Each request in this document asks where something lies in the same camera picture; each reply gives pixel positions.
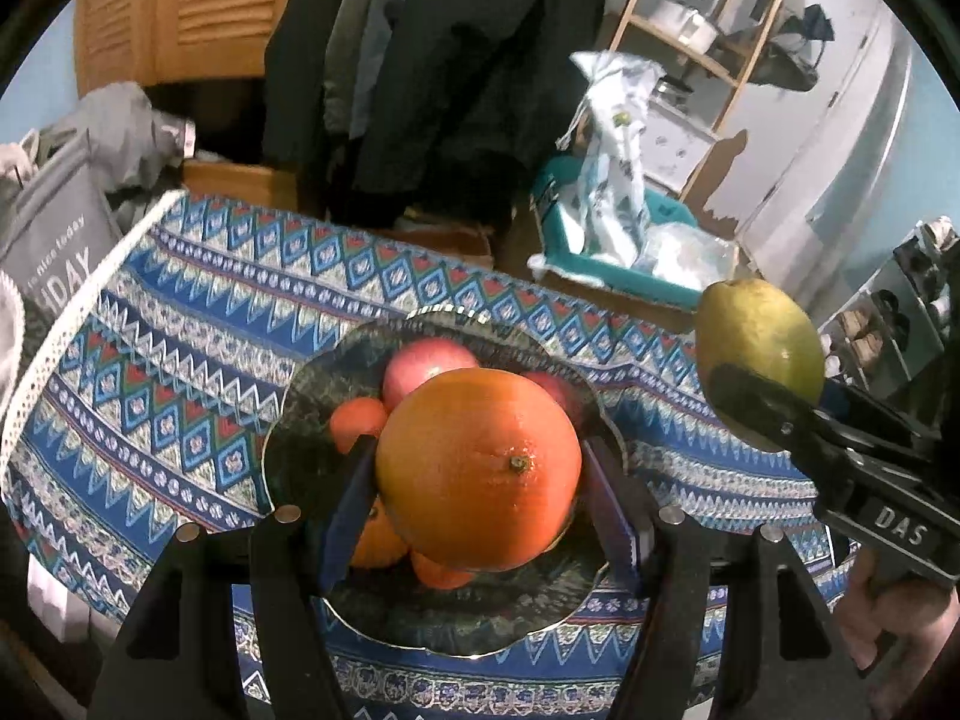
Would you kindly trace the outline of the person's right hand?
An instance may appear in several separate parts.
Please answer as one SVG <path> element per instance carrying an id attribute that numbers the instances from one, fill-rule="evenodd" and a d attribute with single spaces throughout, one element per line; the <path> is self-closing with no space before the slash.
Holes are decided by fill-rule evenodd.
<path id="1" fill-rule="evenodd" d="M 893 718 L 908 705 L 928 676 L 958 624 L 957 590 L 924 578 L 907 578 L 879 592 L 871 589 L 877 554 L 861 546 L 848 575 L 848 588 L 833 617 L 860 670 L 872 667 L 882 634 L 895 635 L 903 650 L 884 681 L 871 689 L 872 715 Z"/>

